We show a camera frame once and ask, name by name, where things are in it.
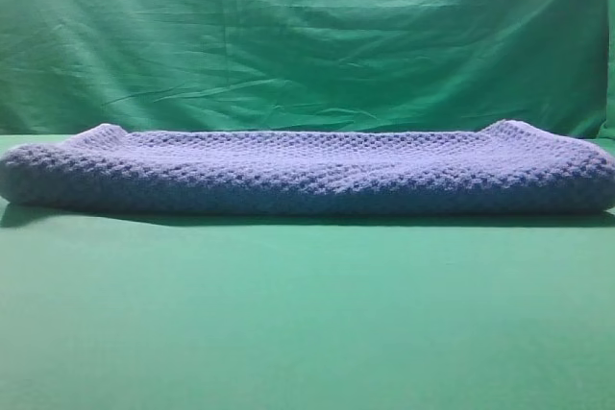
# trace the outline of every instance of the green cloth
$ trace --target green cloth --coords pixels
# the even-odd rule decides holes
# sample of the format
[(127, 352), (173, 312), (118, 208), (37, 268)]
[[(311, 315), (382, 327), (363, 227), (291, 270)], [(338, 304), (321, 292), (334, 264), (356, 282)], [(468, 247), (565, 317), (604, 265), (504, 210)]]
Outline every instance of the green cloth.
[(476, 130), (509, 118), (593, 137), (606, 2), (0, 0), (0, 133)]
[(615, 139), (615, 0), (608, 0), (609, 53), (606, 121), (600, 136)]
[[(0, 151), (58, 139), (4, 136)], [(614, 213), (222, 219), (0, 203), (0, 408), (612, 410)]]

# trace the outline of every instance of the green surface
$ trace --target green surface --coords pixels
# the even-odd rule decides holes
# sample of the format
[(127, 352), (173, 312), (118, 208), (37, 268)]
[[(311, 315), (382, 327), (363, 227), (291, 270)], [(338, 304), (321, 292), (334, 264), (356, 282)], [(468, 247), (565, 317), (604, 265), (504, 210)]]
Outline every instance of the green surface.
[(614, 212), (282, 220), (2, 203), (0, 409), (612, 410)]
[(609, 48), (606, 122), (601, 136), (615, 139), (615, 0), (608, 0)]
[(0, 133), (592, 137), (607, 41), (607, 0), (0, 0)]

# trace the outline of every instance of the crocheted texture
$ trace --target crocheted texture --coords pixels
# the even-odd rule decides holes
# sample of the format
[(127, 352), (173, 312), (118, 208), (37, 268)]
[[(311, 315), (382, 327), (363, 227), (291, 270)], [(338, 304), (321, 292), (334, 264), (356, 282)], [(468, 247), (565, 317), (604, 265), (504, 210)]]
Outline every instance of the crocheted texture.
[(105, 124), (8, 151), (0, 194), (125, 212), (584, 212), (615, 205), (615, 158), (514, 121), (478, 133), (126, 133)]

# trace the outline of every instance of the folded blanket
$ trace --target folded blanket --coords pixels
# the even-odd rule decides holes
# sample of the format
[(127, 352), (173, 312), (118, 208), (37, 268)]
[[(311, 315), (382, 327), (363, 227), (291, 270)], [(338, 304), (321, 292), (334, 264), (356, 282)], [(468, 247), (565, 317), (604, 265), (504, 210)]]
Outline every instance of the folded blanket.
[(615, 158), (515, 121), (451, 133), (126, 133), (101, 125), (0, 158), (11, 202), (123, 212), (587, 212)]

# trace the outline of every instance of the blanket fold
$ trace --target blanket fold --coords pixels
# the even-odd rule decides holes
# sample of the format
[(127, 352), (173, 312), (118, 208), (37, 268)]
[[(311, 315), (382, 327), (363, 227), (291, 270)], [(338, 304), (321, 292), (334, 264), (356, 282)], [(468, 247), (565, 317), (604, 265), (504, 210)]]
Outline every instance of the blanket fold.
[(103, 124), (9, 150), (0, 195), (120, 212), (590, 212), (615, 205), (615, 158), (517, 121), (476, 133), (127, 133)]

